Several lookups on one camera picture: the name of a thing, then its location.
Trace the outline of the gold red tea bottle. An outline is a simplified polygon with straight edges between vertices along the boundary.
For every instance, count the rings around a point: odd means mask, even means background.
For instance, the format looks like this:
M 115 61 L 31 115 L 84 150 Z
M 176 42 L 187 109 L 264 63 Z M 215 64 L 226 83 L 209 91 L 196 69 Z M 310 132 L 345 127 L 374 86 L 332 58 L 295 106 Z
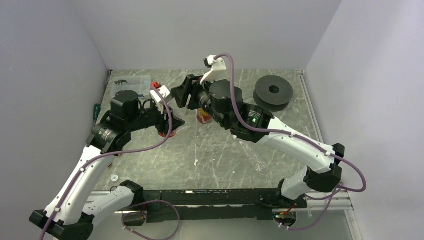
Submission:
M 196 110 L 196 119 L 201 123 L 201 124 L 206 124 L 209 120 L 211 120 L 211 116 L 206 113 L 203 109 L 199 108 Z

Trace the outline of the white tea bottle cap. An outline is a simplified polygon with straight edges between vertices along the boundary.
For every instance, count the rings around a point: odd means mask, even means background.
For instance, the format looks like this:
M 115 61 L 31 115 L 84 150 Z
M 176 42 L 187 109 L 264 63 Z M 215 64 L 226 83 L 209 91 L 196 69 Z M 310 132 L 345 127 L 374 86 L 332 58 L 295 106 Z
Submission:
M 118 175 L 116 175 L 116 174 L 113 174 L 112 176 L 111 176 L 111 181 L 113 182 L 113 183 L 115 183 L 115 182 L 117 182 L 118 180 L 119 180 L 119 176 Z

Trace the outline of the clear bottle white cap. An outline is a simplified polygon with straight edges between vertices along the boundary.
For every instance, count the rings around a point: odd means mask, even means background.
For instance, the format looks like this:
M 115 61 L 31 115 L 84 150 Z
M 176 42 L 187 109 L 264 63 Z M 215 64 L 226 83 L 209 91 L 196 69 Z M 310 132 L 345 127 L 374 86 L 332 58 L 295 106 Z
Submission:
M 262 172 L 268 167 L 268 164 L 259 154 L 257 147 L 252 142 L 240 140 L 239 145 L 242 152 L 245 154 L 247 161 L 251 164 L 255 171 Z

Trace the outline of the clear bottle red label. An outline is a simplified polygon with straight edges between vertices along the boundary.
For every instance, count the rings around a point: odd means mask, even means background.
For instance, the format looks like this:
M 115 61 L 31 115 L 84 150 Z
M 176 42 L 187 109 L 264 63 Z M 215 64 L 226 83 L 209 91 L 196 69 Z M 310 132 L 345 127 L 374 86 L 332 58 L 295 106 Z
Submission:
M 161 136 L 161 137 L 163 137 L 163 138 L 166 138 L 167 136 L 169 137 L 169 138 L 172 138 L 172 137 L 174 137 L 176 134 L 177 134 L 177 131 L 178 131 L 178 128 L 175 128 L 175 129 L 173 129 L 172 130 L 172 132 L 168 135 L 168 133 L 169 133 L 169 129 L 165 129 L 165 130 L 158 130 L 157 131 L 157 133 Z

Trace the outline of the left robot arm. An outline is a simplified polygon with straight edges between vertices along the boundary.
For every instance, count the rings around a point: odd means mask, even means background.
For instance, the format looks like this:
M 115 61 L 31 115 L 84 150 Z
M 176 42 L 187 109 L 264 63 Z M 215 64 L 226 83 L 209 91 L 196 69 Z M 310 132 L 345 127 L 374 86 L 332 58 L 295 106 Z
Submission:
M 65 185 L 46 208 L 31 214 L 30 222 L 42 230 L 41 239 L 48 234 L 58 240 L 86 240 L 116 211 L 127 207 L 137 210 L 146 202 L 144 188 L 130 180 L 93 203 L 88 203 L 88 198 L 115 157 L 127 154 L 124 147 L 133 132 L 155 127 L 168 140 L 184 124 L 169 106 L 172 98 L 165 86 L 152 87 L 144 101 L 132 90 L 116 93 L 110 109 L 92 128 Z

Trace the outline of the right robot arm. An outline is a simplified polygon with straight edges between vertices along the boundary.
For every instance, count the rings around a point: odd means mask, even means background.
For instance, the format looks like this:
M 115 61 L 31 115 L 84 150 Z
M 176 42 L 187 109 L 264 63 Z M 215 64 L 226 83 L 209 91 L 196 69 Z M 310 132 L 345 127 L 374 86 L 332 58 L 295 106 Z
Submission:
M 273 147 L 305 164 L 298 173 L 280 181 L 275 194 L 280 207 L 289 207 L 311 190 L 330 193 L 341 182 L 342 168 L 333 146 L 301 134 L 257 105 L 245 103 L 243 91 L 231 88 L 230 81 L 201 83 L 200 76 L 190 74 L 170 92 L 179 108 L 204 110 L 237 139 Z

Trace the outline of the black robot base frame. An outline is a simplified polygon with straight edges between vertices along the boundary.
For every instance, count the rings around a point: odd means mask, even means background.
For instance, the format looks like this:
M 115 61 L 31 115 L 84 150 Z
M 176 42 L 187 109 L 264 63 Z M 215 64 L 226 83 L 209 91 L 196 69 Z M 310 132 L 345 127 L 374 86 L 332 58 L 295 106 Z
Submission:
M 285 199 L 276 188 L 144 190 L 125 211 L 143 211 L 147 223 L 188 220 L 271 221 L 278 211 L 305 209 L 304 195 Z

